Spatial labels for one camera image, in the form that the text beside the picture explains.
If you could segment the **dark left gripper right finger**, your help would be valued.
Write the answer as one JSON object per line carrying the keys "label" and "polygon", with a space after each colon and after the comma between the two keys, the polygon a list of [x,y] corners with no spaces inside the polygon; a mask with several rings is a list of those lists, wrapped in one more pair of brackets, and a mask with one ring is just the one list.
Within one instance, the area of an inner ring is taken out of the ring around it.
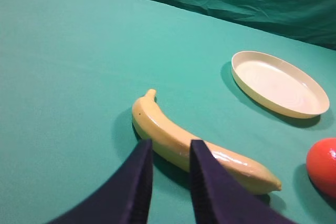
{"label": "dark left gripper right finger", "polygon": [[241,186],[202,140],[191,141],[190,181],[196,223],[293,223]]}

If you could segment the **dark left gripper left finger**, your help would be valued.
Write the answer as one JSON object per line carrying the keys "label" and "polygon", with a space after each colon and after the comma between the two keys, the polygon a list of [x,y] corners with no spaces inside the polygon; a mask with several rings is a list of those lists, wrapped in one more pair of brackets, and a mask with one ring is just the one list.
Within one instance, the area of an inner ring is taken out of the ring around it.
{"label": "dark left gripper left finger", "polygon": [[141,140],[98,190],[50,223],[147,223],[152,186],[152,141]]}

